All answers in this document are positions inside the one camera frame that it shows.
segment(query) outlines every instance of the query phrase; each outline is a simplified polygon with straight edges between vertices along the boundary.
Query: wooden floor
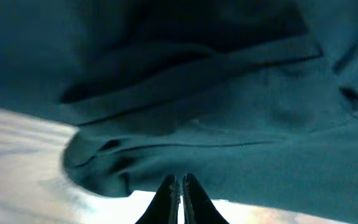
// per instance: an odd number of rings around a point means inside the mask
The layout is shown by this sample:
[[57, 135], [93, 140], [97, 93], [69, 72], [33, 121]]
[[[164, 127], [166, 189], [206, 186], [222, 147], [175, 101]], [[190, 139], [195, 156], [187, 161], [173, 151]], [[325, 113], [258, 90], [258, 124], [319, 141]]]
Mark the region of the wooden floor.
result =
[[[0, 224], [135, 223], [154, 194], [101, 198], [66, 180], [60, 155], [75, 128], [0, 110]], [[216, 201], [229, 223], [335, 224], [303, 214]], [[183, 211], [179, 215], [183, 223]]]

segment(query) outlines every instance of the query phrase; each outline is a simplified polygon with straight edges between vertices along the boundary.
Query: black pointed object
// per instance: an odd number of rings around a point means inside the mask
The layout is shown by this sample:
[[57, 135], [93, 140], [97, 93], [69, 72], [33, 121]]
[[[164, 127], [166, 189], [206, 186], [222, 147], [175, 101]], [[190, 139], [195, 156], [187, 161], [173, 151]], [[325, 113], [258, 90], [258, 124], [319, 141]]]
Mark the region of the black pointed object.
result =
[[183, 178], [183, 202], [186, 224], [229, 224], [193, 174]]
[[168, 175], [136, 224], [177, 224], [179, 203], [179, 183], [174, 175]]

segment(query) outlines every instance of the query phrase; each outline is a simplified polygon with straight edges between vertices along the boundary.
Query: fabric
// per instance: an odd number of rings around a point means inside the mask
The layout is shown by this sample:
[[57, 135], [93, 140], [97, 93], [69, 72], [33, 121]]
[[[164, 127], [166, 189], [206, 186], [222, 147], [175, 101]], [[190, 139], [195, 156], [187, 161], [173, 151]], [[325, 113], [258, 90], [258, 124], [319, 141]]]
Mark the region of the fabric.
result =
[[358, 223], [358, 0], [0, 1], [0, 107], [79, 127], [76, 184]]

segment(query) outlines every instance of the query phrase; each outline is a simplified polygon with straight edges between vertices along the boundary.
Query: teal fabric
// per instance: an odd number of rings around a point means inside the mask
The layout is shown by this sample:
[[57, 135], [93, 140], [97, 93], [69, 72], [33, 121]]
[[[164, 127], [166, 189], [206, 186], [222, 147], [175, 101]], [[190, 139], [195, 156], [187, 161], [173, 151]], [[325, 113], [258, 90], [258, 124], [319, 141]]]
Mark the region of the teal fabric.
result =
[[63, 168], [100, 195], [194, 173], [358, 223], [358, 0], [0, 1], [0, 108], [79, 127]]

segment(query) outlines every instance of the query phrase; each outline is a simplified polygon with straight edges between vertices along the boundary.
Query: white wooden surface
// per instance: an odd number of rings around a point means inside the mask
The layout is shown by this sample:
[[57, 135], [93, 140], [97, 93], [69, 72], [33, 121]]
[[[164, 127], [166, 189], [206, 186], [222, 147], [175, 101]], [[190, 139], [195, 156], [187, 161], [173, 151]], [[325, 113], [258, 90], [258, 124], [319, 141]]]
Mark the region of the white wooden surface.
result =
[[[0, 224], [130, 224], [142, 215], [152, 192], [101, 198], [66, 180], [60, 170], [60, 155], [75, 131], [74, 127], [0, 110]], [[230, 223], [338, 223], [229, 202], [216, 201], [215, 205]]]

